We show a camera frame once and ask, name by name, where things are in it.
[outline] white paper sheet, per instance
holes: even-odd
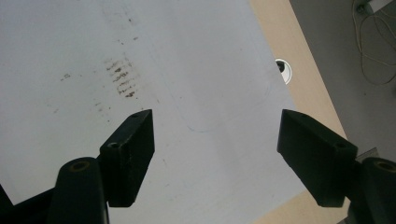
[[[112,223],[249,223],[302,191],[293,108],[248,1],[0,2],[0,183],[14,203],[153,109],[156,152]]]

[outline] cable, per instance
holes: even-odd
[[[392,34],[393,38],[395,38],[395,39],[396,39],[396,34],[392,31],[392,29],[390,28],[390,26],[388,25],[388,23],[387,23],[383,18],[381,18],[381,17],[379,17],[379,16],[376,16],[376,15],[370,15],[370,16],[367,16],[366,18],[364,18],[364,19],[361,21],[361,24],[360,24],[361,27],[358,28],[358,24],[356,23],[356,18],[355,18],[355,11],[356,11],[355,2],[356,2],[356,0],[353,0],[353,3],[352,3],[352,18],[353,18],[353,23],[354,23],[354,25],[355,25],[356,42],[357,42],[357,44],[358,44],[359,52],[361,53],[361,71],[363,72],[363,76],[364,76],[364,78],[365,78],[369,83],[371,83],[371,84],[373,84],[373,85],[376,85],[376,86],[388,84],[388,83],[390,83],[394,78],[396,78],[396,73],[395,73],[389,80],[387,80],[387,81],[385,81],[385,82],[383,82],[383,83],[373,82],[370,78],[368,78],[368,77],[366,76],[366,73],[365,73],[365,71],[364,71],[364,58],[367,58],[367,59],[369,59],[369,60],[372,60],[372,61],[374,61],[374,62],[376,62],[376,63],[384,64],[385,66],[396,66],[396,63],[387,63],[387,62],[381,61],[380,59],[377,59],[377,58],[374,57],[374,56],[371,56],[371,55],[365,53],[365,52],[364,52],[364,47],[363,47],[363,40],[362,40],[362,37],[361,37],[361,29],[362,29],[362,27],[363,27],[363,24],[364,24],[368,19],[374,18],[376,30],[380,33],[381,37],[382,37],[389,45],[391,45],[391,46],[393,47],[393,49],[395,49],[395,50],[396,50],[396,46],[394,46],[392,43],[390,43],[390,41],[388,41],[388,40],[384,37],[384,35],[380,32],[379,27],[378,27],[377,20],[380,20],[381,22],[383,22],[383,24],[385,24],[385,26],[387,27],[388,31]],[[384,15],[390,17],[390,18],[393,18],[393,19],[396,18],[396,16],[389,15],[389,14],[388,14],[387,12],[385,12],[384,10],[381,10],[381,12],[382,12]]]

